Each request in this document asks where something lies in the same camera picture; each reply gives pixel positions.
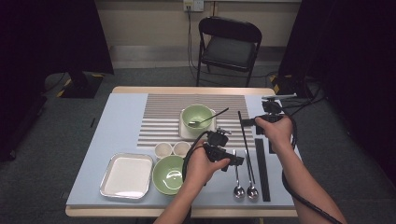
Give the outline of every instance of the wall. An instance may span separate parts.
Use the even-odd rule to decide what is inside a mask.
[[[266,47],[285,47],[300,3],[211,2],[204,12],[191,13],[191,43],[199,45],[200,19],[215,13],[222,17],[250,21],[263,34]],[[96,0],[109,46],[187,46],[189,17],[181,1]]]

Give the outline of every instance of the chair leg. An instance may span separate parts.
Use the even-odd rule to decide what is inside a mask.
[[[198,60],[198,69],[197,69],[197,81],[195,83],[196,87],[199,87],[199,76],[201,74],[201,59]]]
[[[245,87],[248,87],[248,83],[250,82],[250,77],[251,77],[251,73],[253,72],[253,69],[250,69],[250,71],[248,72],[247,75],[247,84],[245,85]]]

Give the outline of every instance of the dark backdrop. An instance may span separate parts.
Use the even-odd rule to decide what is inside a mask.
[[[47,76],[113,74],[91,1],[3,1],[0,7],[0,158],[21,139],[44,104]]]
[[[394,1],[303,0],[284,60],[320,78],[351,136],[396,184]]]

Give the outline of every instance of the black and white striped mat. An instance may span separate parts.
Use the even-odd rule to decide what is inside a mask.
[[[189,105],[206,105],[215,112],[226,107],[230,109],[217,117],[217,127],[231,131],[228,134],[227,149],[245,149],[238,110],[243,119],[248,119],[248,109],[243,95],[206,95],[206,94],[149,94],[142,126],[137,142],[139,148],[154,149],[160,142],[171,145],[178,141],[192,143],[180,134],[179,118],[181,111]],[[254,139],[250,129],[245,129],[247,145],[254,149]]]

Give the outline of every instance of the table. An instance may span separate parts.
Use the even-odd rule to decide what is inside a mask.
[[[274,95],[271,89],[259,88],[206,88],[206,87],[117,87],[106,103],[95,135],[76,182],[70,192],[65,212],[70,217],[157,217],[172,197],[162,195],[152,183],[148,193],[140,200],[114,200],[102,196],[99,186],[112,155],[118,152],[145,153],[153,159],[153,148],[136,147],[139,128],[145,114],[149,96],[177,96],[183,98],[212,95],[244,97],[249,116],[263,113],[261,97]],[[254,148],[250,157],[257,189],[260,189],[257,159]],[[271,193],[271,202],[252,202],[245,198],[237,201],[233,195],[236,185],[233,167],[228,172],[217,171],[192,205],[192,217],[297,217],[292,199],[281,185],[281,166],[276,155],[268,155],[266,164]],[[248,186],[246,165],[238,167],[241,184]]]

